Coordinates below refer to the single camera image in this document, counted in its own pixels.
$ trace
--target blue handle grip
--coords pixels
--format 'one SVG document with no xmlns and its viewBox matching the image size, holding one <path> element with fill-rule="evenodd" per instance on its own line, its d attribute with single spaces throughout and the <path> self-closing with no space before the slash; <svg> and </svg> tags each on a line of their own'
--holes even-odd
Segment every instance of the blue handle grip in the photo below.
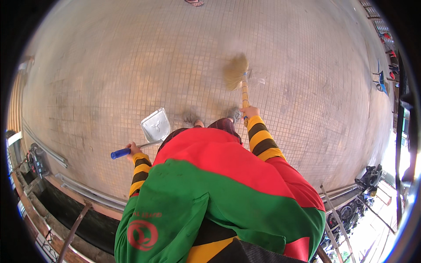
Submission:
<svg viewBox="0 0 421 263">
<path fill-rule="evenodd" d="M 114 151 L 111 153 L 111 159 L 116 159 L 116 158 L 120 158 L 122 156 L 125 156 L 127 154 L 130 154 L 131 150 L 130 148 L 124 148 L 118 151 Z"/>
</svg>

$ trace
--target yellow and black striped sleeve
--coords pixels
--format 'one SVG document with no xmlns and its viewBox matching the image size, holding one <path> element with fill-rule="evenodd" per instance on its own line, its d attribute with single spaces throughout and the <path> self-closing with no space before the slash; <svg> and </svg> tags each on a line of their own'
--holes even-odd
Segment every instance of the yellow and black striped sleeve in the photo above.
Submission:
<svg viewBox="0 0 421 263">
<path fill-rule="evenodd" d="M 148 178 L 149 170 L 151 169 L 151 161 L 149 157 L 144 153 L 137 153 L 133 155 L 133 164 L 134 164 L 134 176 L 132 180 L 132 185 L 130 187 L 129 196 L 139 192 L 140 187 Z"/>
<path fill-rule="evenodd" d="M 272 157 L 282 157 L 286 161 L 284 154 L 276 145 L 262 118 L 259 116 L 251 117 L 248 120 L 247 132 L 250 141 L 250 151 L 254 155 L 263 161 Z"/>
</svg>

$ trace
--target hand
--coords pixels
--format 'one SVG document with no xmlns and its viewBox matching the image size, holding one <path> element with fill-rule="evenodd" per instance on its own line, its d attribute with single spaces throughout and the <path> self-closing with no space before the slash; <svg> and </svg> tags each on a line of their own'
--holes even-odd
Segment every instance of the hand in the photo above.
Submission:
<svg viewBox="0 0 421 263">
<path fill-rule="evenodd" d="M 256 107 L 253 107 L 253 106 L 242 108 L 242 109 L 240 109 L 240 111 L 244 112 L 245 115 L 247 116 L 247 118 L 249 118 L 249 119 L 253 116 L 260 116 L 259 108 L 256 108 Z"/>
<path fill-rule="evenodd" d="M 130 148 L 130 154 L 127 155 L 127 159 L 129 159 L 131 162 L 133 161 L 133 155 L 135 155 L 139 152 L 142 152 L 142 150 L 139 149 L 136 146 L 136 143 L 134 143 L 133 141 L 132 141 L 132 143 L 129 143 L 128 145 L 126 145 L 125 148 Z"/>
</svg>

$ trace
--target foot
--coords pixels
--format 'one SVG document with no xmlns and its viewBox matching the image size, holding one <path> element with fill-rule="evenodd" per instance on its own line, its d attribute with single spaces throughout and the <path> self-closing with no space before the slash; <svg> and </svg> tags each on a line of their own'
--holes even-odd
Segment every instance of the foot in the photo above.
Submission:
<svg viewBox="0 0 421 263">
<path fill-rule="evenodd" d="M 189 1 L 189 0 L 184 0 L 185 2 L 188 2 L 190 5 L 194 6 L 194 7 L 199 7 L 204 5 L 205 3 L 203 1 L 200 0 L 193 0 L 193 1 Z"/>
<path fill-rule="evenodd" d="M 234 107 L 228 110 L 226 117 L 230 119 L 234 124 L 241 119 L 242 113 L 238 107 Z"/>
<path fill-rule="evenodd" d="M 193 112 L 191 112 L 191 111 L 187 111 L 187 112 L 184 112 L 183 113 L 183 121 L 191 124 L 193 127 L 195 125 L 200 125 L 202 127 L 205 126 L 203 124 L 203 121 L 200 120 L 200 118 L 196 114 L 194 114 Z"/>
</svg>

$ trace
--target gray shoe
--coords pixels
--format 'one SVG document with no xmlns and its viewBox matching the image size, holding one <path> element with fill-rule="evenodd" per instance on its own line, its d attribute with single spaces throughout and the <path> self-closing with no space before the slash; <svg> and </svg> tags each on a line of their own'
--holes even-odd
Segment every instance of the gray shoe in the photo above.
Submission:
<svg viewBox="0 0 421 263">
<path fill-rule="evenodd" d="M 228 110 L 226 117 L 232 118 L 234 120 L 233 123 L 235 124 L 241 119 L 242 112 L 240 112 L 240 108 L 234 107 Z"/>
<path fill-rule="evenodd" d="M 183 113 L 183 121 L 186 123 L 191 124 L 192 126 L 195 125 L 197 120 L 202 121 L 194 112 L 186 111 Z"/>
</svg>

